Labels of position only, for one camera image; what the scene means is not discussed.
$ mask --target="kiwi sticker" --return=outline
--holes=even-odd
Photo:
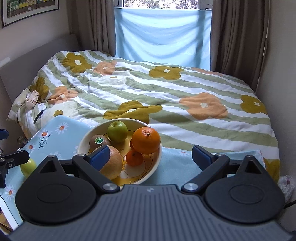
[[[103,141],[104,141],[104,139],[101,138],[101,137],[97,137],[97,138],[94,140],[94,142],[95,142],[96,144],[98,144],[98,145],[102,144]]]

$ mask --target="curtain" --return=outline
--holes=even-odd
[[[211,71],[257,88],[269,19],[269,0],[214,0]]]
[[[115,8],[116,57],[210,70],[212,11]]]
[[[72,0],[67,4],[70,32],[76,34],[83,50],[104,51],[115,56],[113,0]]]

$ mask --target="light blue tablecloth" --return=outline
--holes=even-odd
[[[59,115],[48,122],[23,149],[29,152],[37,165],[50,154],[56,155],[59,159],[71,159],[76,154],[80,140],[91,128],[92,126]],[[227,153],[231,159],[236,160],[242,160],[246,154],[254,155],[264,166],[259,150]],[[176,184],[181,187],[200,172],[201,169],[192,160],[191,151],[163,147],[158,168],[144,184]],[[6,188],[0,189],[0,195],[19,225],[22,219],[15,206],[15,194],[24,181],[25,177],[20,167],[15,167],[10,169],[6,176]]]

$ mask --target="cable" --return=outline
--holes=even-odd
[[[294,205],[294,204],[296,204],[296,200],[287,203],[287,204],[284,206],[284,209],[286,209],[286,208],[288,208],[288,207],[290,207],[290,206],[292,206],[292,205]]]

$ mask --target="orange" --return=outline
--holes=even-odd
[[[159,148],[160,136],[155,129],[142,127],[134,132],[131,142],[137,152],[148,155]]]
[[[131,143],[131,141],[130,141],[130,147],[131,147],[131,149],[133,149],[133,144]]]
[[[141,165],[143,160],[142,154],[135,150],[131,150],[126,154],[126,163],[131,167]]]

